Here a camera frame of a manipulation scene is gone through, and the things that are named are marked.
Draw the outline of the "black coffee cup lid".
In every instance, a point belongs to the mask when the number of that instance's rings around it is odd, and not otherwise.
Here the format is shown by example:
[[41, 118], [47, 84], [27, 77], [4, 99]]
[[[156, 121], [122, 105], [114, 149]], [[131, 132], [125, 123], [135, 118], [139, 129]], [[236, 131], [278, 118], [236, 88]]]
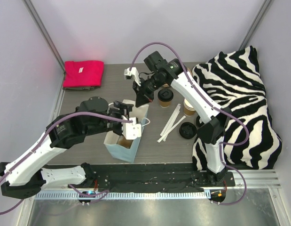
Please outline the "black coffee cup lid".
[[171, 101], [173, 99], [173, 92], [170, 89], [161, 89], [157, 95], [158, 99], [164, 102]]

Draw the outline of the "light blue paper bag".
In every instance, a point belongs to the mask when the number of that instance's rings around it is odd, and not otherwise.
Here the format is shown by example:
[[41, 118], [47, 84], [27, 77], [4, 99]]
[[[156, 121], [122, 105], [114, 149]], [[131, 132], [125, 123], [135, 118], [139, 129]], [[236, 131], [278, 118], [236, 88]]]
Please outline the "light blue paper bag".
[[[147, 118], [149, 105], [143, 105], [138, 108], [133, 107], [130, 116], [137, 117], [138, 122], [142, 124], [142, 132], [150, 120]], [[133, 163], [141, 137], [134, 140], [127, 140], [124, 136], [119, 136], [112, 131], [106, 134], [104, 145], [108, 152], [115, 159], [119, 159], [128, 163]]]

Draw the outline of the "brown cardboard cup carrier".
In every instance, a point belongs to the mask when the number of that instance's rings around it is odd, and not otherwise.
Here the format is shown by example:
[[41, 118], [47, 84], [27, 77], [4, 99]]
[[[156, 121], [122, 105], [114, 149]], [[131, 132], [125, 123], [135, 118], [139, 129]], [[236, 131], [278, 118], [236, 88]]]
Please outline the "brown cardboard cup carrier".
[[[191, 71], [189, 68], [187, 68], [187, 72], [188, 72], [190, 75], [192, 75], [192, 71]], [[166, 84], [163, 85], [163, 87], [164, 87], [164, 88], [168, 88], [168, 87], [170, 87], [170, 86], [166, 83]]]

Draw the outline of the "brown paper coffee cup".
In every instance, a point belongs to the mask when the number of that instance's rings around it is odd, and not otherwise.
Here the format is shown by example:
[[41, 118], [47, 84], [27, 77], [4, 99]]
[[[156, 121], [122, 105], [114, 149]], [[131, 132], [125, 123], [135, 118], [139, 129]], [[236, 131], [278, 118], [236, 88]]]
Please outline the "brown paper coffee cup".
[[162, 100], [162, 99], [159, 99], [159, 105], [162, 107], [162, 108], [167, 108], [171, 105], [171, 100]]

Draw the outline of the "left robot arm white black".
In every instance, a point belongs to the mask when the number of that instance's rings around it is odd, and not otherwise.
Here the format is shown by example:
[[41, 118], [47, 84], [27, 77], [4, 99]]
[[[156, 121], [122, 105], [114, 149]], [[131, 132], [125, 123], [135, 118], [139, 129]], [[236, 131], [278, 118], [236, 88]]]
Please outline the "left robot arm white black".
[[45, 165], [83, 143], [87, 136], [110, 131], [122, 135], [133, 106], [114, 101], [110, 107], [105, 99], [91, 97], [81, 102], [75, 112], [58, 116], [21, 157], [10, 163], [0, 163], [0, 176], [4, 180], [0, 182], [2, 195], [22, 200], [47, 187], [91, 187], [96, 174], [88, 163], [64, 169], [46, 169]]

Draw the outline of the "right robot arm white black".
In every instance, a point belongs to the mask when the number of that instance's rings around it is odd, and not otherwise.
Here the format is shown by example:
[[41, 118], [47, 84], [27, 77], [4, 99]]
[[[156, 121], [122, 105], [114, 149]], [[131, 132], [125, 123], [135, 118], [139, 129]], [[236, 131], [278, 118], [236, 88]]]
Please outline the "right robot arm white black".
[[154, 92], [168, 84], [179, 92], [195, 109], [204, 125], [197, 130], [197, 137], [206, 148], [207, 180], [209, 184], [218, 186], [223, 182], [227, 169], [224, 153], [221, 150], [224, 141], [225, 127], [228, 124], [228, 108], [221, 109], [187, 72], [186, 66], [177, 57], [167, 62], [159, 52], [155, 51], [144, 59], [145, 65], [153, 73], [151, 77], [142, 79], [135, 67], [126, 69], [126, 77], [133, 77], [133, 90], [136, 93], [136, 107], [150, 103]]

